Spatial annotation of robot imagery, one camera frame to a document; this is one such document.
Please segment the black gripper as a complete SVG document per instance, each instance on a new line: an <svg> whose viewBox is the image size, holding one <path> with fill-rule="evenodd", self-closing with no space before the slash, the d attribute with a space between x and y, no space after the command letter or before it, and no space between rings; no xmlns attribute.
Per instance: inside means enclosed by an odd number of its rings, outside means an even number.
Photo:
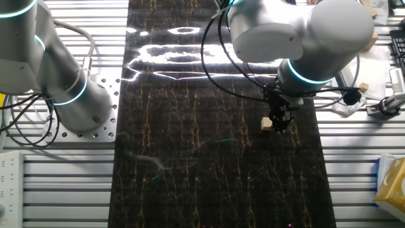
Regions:
<svg viewBox="0 0 405 228"><path fill-rule="evenodd" d="M280 133L285 131L293 119L293 114L286 113L284 110L296 109L282 97L283 94L278 88L271 88L270 86L264 88L264 100L270 107L269 118L273 122L275 130Z"/></svg>

